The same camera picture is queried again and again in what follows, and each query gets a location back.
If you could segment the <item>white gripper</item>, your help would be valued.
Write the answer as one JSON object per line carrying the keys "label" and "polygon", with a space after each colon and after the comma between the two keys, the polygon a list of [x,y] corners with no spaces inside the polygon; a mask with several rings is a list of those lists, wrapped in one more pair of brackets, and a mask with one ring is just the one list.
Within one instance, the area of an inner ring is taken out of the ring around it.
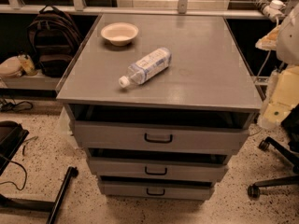
{"label": "white gripper", "polygon": [[299,104],[299,66],[274,71],[268,82],[257,124],[266,130],[276,128]]}

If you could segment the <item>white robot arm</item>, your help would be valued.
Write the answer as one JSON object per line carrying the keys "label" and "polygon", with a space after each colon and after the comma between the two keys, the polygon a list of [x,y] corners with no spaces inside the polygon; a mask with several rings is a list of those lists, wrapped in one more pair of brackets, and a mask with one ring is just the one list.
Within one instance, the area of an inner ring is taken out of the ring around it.
{"label": "white robot arm", "polygon": [[299,5],[279,26],[260,38],[255,47],[274,50],[277,58],[287,64],[281,73],[271,74],[257,121],[261,128],[271,130],[299,104]]}

